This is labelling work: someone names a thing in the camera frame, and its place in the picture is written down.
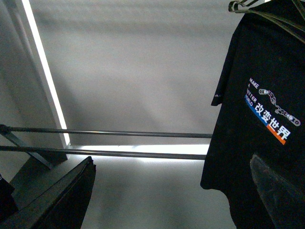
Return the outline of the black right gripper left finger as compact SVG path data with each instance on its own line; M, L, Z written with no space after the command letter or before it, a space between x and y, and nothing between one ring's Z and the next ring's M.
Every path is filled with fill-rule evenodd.
M71 160L52 170L29 160L12 180L14 212L0 221L2 229L79 229L95 181L89 156L78 165Z

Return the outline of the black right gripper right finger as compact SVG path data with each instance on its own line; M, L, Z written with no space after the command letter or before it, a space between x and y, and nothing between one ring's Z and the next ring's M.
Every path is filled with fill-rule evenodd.
M254 154L250 161L253 181L275 228L305 227L305 159L285 169Z

